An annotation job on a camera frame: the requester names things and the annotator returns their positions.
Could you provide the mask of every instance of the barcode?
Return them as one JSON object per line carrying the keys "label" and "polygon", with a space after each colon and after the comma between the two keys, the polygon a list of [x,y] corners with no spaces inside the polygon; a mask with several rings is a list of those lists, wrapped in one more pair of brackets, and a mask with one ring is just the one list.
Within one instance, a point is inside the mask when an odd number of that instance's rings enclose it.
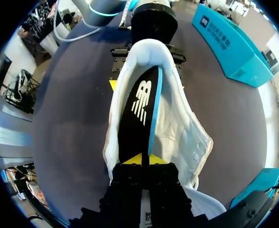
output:
{"label": "barcode", "polygon": [[151,220],[151,212],[146,212],[146,222]]}

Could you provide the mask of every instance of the white cable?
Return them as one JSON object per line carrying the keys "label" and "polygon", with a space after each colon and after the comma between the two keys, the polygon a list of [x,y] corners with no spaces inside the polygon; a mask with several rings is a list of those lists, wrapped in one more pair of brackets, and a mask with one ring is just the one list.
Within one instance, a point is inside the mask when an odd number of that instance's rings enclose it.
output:
{"label": "white cable", "polygon": [[127,14],[128,14],[131,2],[132,2],[132,0],[127,0],[126,1],[126,5],[125,5],[125,8],[124,8],[124,11],[122,12],[122,17],[121,17],[121,21],[120,21],[119,26],[125,26]]}
{"label": "white cable", "polygon": [[93,35],[97,32],[99,32],[101,30],[101,28],[98,28],[92,32],[89,32],[87,34],[84,34],[84,35],[81,35],[79,37],[76,37],[76,38],[72,38],[72,39],[65,39],[65,38],[62,38],[59,36],[57,30],[56,30],[56,17],[57,17],[57,14],[58,14],[58,5],[59,5],[59,1],[60,0],[57,0],[56,1],[56,8],[55,8],[55,15],[54,15],[54,23],[53,23],[53,30],[54,30],[54,34],[56,36],[57,39],[59,39],[60,41],[63,41],[63,42],[73,42],[73,41],[77,41],[79,39],[82,39],[82,38],[85,38],[85,37],[88,37],[90,35]]}

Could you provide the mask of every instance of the black cable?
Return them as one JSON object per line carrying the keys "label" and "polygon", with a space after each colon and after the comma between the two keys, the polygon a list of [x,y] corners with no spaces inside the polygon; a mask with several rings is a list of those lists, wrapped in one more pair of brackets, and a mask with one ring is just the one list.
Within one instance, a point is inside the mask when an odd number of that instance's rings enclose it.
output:
{"label": "black cable", "polygon": [[264,192],[265,192],[265,193],[268,193],[268,192],[269,192],[270,190],[272,190],[272,189],[279,189],[279,185],[278,185],[278,186],[273,186],[273,187],[271,187],[271,188],[265,190]]}
{"label": "black cable", "polygon": [[21,171],[18,171],[18,170],[16,170],[16,171],[11,171],[11,170],[7,170],[7,169],[6,169],[5,171],[12,172],[12,173],[20,172],[20,173],[24,174],[25,176],[37,177],[37,176],[35,176],[35,175],[25,174],[25,173],[23,173],[23,172],[21,172]]}
{"label": "black cable", "polygon": [[40,217],[40,216],[30,216],[30,217],[28,217],[28,220],[29,221],[31,221],[32,219],[40,219],[40,220],[43,220],[43,218],[42,217]]}

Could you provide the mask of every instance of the black insole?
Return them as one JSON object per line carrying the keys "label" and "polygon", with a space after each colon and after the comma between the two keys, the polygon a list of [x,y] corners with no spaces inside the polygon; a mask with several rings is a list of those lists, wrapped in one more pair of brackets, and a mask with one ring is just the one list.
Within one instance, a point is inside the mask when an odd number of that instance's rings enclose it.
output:
{"label": "black insole", "polygon": [[139,153],[148,159],[149,136],[157,87],[158,66],[153,66],[139,77],[129,94],[118,133],[121,163]]}

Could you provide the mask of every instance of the white wall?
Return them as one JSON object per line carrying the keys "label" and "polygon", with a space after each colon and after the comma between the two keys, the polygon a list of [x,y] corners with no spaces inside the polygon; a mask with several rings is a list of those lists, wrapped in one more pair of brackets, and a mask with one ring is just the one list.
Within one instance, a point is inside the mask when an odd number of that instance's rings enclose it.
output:
{"label": "white wall", "polygon": [[279,59],[279,33],[276,32],[268,41],[267,47],[272,51],[274,56]]}
{"label": "white wall", "polygon": [[239,23],[239,27],[248,35],[260,51],[267,49],[266,44],[277,32],[272,24],[253,8]]}
{"label": "white wall", "polygon": [[223,7],[226,4],[226,0],[207,0],[207,4],[210,4],[213,9]]}

